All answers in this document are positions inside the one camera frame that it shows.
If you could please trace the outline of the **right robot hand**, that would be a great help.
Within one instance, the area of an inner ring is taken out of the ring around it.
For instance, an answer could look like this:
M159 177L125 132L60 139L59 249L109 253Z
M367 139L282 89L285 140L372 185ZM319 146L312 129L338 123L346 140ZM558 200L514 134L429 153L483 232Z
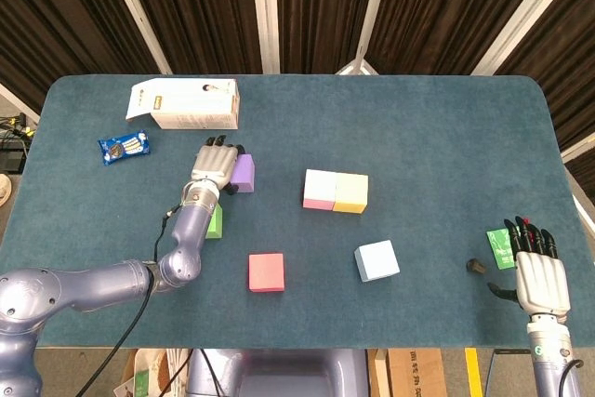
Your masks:
M489 283L497 298L517 303L529 316L550 315L559 324L567 322L570 295L563 262L553 235L517 216L504 220L515 267L516 288L503 289Z

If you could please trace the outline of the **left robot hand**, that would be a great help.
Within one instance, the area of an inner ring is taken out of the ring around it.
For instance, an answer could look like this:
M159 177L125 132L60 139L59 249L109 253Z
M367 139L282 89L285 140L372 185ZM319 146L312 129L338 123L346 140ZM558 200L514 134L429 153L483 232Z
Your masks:
M209 180L229 195L239 191L231 184L231 176L239 155L245 154L241 144L227 144L226 136L209 137L196 155L191 180Z

